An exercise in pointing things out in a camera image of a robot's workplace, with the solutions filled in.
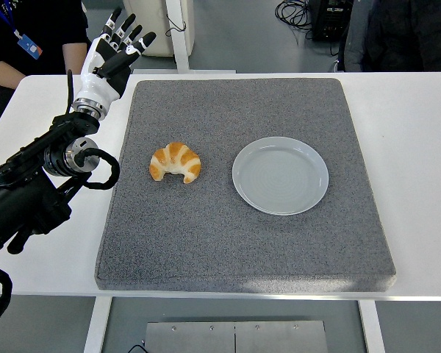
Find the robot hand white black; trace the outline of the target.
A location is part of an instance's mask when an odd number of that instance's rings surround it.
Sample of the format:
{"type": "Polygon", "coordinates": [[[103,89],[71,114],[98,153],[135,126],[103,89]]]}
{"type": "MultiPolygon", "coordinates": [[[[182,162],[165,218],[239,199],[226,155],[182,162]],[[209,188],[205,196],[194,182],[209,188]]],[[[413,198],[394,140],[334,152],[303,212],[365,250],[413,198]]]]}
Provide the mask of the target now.
{"type": "Polygon", "coordinates": [[[113,10],[100,35],[90,45],[81,72],[82,87],[73,103],[75,110],[84,106],[108,110],[111,103],[122,97],[131,74],[131,65],[157,36],[154,32],[148,32],[139,38],[142,31],[140,25],[130,30],[136,19],[133,13],[117,26],[121,12],[120,7],[113,10]]]}

